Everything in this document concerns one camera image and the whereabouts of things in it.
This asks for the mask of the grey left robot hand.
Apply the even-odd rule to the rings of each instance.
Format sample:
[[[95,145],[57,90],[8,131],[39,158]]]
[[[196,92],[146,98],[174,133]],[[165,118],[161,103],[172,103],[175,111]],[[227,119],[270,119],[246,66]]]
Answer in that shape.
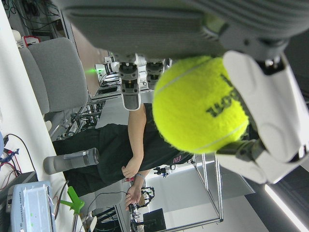
[[[309,111],[284,55],[309,28],[306,0],[57,0],[97,48],[112,51],[123,104],[140,105],[132,64],[175,64],[151,83],[153,112],[179,150],[215,152],[254,182],[277,183],[309,157]]]

